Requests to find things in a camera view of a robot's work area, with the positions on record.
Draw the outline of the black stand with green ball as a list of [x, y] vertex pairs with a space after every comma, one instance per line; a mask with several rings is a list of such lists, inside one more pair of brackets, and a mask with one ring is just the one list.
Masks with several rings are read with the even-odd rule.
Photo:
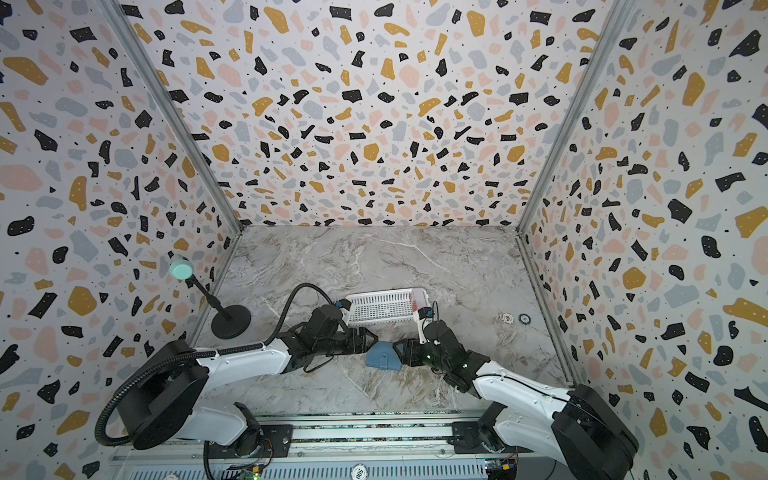
[[211, 321], [211, 331], [219, 339], [234, 339], [244, 333], [251, 323], [250, 311], [242, 305], [224, 307], [221, 301], [206, 289], [194, 274], [193, 264], [186, 259], [173, 260], [169, 272], [177, 280], [188, 282], [196, 287], [208, 305], [215, 311]]

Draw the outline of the white plastic basket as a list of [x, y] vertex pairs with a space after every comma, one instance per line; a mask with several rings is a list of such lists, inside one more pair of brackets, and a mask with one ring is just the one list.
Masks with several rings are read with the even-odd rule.
[[352, 294], [350, 311], [342, 310], [344, 321], [351, 327], [373, 326], [401, 321], [412, 321], [413, 311], [409, 294], [413, 288], [382, 290]]

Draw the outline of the stack of red-circle cards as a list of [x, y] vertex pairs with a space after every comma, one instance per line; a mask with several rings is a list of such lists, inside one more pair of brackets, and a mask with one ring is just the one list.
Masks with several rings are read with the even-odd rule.
[[422, 308], [429, 308], [431, 306], [428, 295], [423, 288], [413, 288], [410, 291], [409, 298], [413, 312], [417, 312]]

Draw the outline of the aluminium rail base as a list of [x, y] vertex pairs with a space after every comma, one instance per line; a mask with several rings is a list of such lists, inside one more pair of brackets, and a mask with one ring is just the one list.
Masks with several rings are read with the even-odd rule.
[[484, 413], [265, 417], [293, 428], [284, 457], [204, 457], [198, 441], [152, 450], [122, 447], [107, 479], [577, 479], [568, 467], [522, 447], [490, 453], [450, 441], [469, 437]]

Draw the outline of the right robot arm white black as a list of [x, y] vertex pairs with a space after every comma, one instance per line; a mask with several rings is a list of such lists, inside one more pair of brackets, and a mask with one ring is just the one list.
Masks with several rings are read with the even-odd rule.
[[549, 457], [577, 479], [623, 479], [639, 442], [592, 387], [553, 387], [464, 348], [446, 322], [393, 345], [400, 362], [428, 366], [450, 386], [490, 402], [477, 422], [479, 442], [497, 452], [522, 447]]

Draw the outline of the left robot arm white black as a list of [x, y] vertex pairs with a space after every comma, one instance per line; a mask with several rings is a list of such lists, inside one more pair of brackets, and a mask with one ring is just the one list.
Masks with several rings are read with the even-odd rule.
[[100, 414], [97, 441], [147, 450], [170, 439], [201, 440], [229, 447], [255, 447], [262, 428], [241, 402], [203, 402], [210, 391], [248, 378], [310, 372], [323, 357], [368, 352], [378, 341], [364, 327], [350, 327], [335, 304], [313, 310], [310, 319], [273, 334], [267, 342], [218, 350], [193, 349], [185, 341], [161, 348], [115, 392]]

